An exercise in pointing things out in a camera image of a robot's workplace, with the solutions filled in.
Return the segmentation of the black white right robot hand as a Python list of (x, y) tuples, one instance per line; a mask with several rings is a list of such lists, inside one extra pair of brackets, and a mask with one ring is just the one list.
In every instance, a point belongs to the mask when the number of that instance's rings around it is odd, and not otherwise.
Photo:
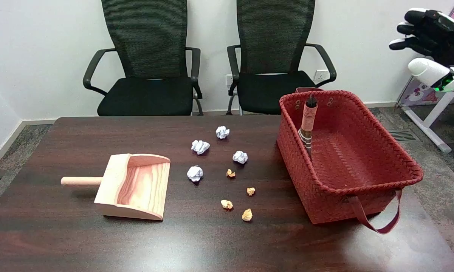
[(412, 76), (435, 91), (454, 92), (454, 19), (437, 10), (411, 8), (397, 31), (405, 37), (391, 41), (391, 50), (422, 54), (408, 64)]

